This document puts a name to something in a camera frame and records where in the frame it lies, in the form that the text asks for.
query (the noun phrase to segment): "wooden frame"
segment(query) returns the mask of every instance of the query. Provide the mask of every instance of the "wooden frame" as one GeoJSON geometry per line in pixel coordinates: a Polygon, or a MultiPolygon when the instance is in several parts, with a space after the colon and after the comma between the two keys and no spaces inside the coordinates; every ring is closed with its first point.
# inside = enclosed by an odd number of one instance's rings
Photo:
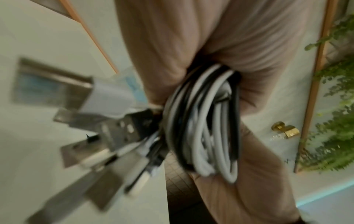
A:
{"type": "MultiPolygon", "coordinates": [[[[323,28],[322,28],[321,38],[324,36],[327,36],[330,29],[332,28],[332,25],[334,22],[334,17],[335,17],[336,11],[337,11],[338,1],[339,0],[328,0],[328,2],[327,2],[327,8],[326,8],[326,14],[325,14],[325,17],[323,20],[323,28]]],[[[322,70],[322,68],[325,64],[325,56],[327,54],[327,44],[328,44],[327,42],[323,43],[318,48],[314,72],[322,70]]],[[[302,128],[302,132],[301,132],[301,140],[305,140],[308,136],[308,133],[309,133],[310,124],[312,121],[312,117],[313,117],[313,113],[314,113],[314,109],[315,109],[315,104],[316,104],[316,100],[317,100],[319,85],[320,85],[320,82],[318,80],[313,80],[311,83],[309,100],[307,103],[305,119],[303,121],[303,128],[302,128]]],[[[300,141],[299,148],[298,148],[298,154],[297,154],[296,161],[295,161],[294,173],[299,172],[300,165],[298,164],[298,161],[301,159],[301,155],[303,153],[304,148],[305,148],[305,143],[303,141],[300,141]]]]}
{"type": "Polygon", "coordinates": [[[64,8],[69,12],[70,16],[73,18],[73,20],[81,23],[81,25],[83,26],[83,28],[86,30],[86,32],[88,33],[88,35],[91,37],[91,39],[93,40],[93,42],[95,43],[95,45],[98,47],[98,49],[100,50],[100,52],[103,54],[103,56],[105,57],[105,59],[107,60],[107,62],[109,63],[109,65],[111,65],[111,67],[113,68],[115,73],[119,73],[118,68],[114,65],[114,63],[112,62],[111,58],[106,54],[106,52],[103,50],[103,48],[101,47],[101,45],[99,44],[99,42],[97,41],[97,39],[94,37],[94,35],[92,34],[92,32],[90,31],[89,27],[85,24],[85,22],[83,21],[83,19],[80,17],[80,15],[77,13],[77,11],[74,9],[73,5],[71,4],[70,0],[59,0],[60,3],[64,6],[64,8]]]}

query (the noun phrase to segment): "white cable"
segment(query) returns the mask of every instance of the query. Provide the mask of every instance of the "white cable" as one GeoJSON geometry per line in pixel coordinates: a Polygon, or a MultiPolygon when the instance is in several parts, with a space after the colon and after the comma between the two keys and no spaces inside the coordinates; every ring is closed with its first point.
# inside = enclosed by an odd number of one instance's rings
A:
{"type": "Polygon", "coordinates": [[[203,84],[206,79],[220,68],[220,64],[214,64],[200,74],[195,82],[187,80],[184,85],[181,85],[165,105],[162,124],[169,148],[175,151],[176,144],[179,144],[183,158],[193,165],[197,173],[202,176],[220,173],[229,183],[234,183],[237,179],[237,161],[231,162],[230,159],[229,103],[223,101],[231,95],[231,87],[227,79],[234,74],[234,71],[224,70],[210,82],[211,86],[207,92],[200,93],[200,89],[205,88],[203,84]],[[186,100],[185,108],[181,108],[181,103],[186,100]],[[201,102],[199,107],[193,107],[195,102],[201,102]],[[214,112],[210,134],[207,115],[212,104],[214,104],[214,112]],[[195,110],[191,111],[189,117],[184,117],[184,113],[190,108],[195,110]],[[179,109],[183,110],[182,114],[178,114],[179,109]],[[180,130],[183,135],[182,142],[176,142],[180,133],[174,133],[175,125],[176,123],[181,125],[185,122],[183,119],[188,119],[188,123],[184,130],[180,130]]]}

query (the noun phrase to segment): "brass door handle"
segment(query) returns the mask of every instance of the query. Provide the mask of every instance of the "brass door handle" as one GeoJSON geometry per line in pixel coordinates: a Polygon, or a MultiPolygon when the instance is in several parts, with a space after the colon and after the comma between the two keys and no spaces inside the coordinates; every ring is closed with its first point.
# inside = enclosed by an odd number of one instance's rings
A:
{"type": "Polygon", "coordinates": [[[300,134],[300,131],[295,126],[287,125],[282,121],[278,121],[272,125],[273,131],[284,133],[284,138],[291,138],[300,134]]]}

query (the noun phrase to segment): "cable bundle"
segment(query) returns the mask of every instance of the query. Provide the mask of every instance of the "cable bundle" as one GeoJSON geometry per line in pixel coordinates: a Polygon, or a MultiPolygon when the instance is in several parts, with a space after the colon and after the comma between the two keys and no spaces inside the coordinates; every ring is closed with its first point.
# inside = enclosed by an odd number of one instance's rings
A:
{"type": "Polygon", "coordinates": [[[239,81],[238,72],[208,63],[192,70],[167,100],[162,120],[166,142],[184,169],[236,181],[239,81]]]}

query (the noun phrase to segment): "coiled cable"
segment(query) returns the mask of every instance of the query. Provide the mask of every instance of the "coiled cable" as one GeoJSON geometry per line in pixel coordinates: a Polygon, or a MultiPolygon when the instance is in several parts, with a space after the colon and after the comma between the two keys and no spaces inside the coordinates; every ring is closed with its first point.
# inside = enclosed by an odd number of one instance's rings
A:
{"type": "Polygon", "coordinates": [[[192,70],[168,98],[162,126],[169,149],[184,169],[201,176],[220,173],[229,183],[236,181],[239,81],[238,72],[210,62],[192,70]]]}

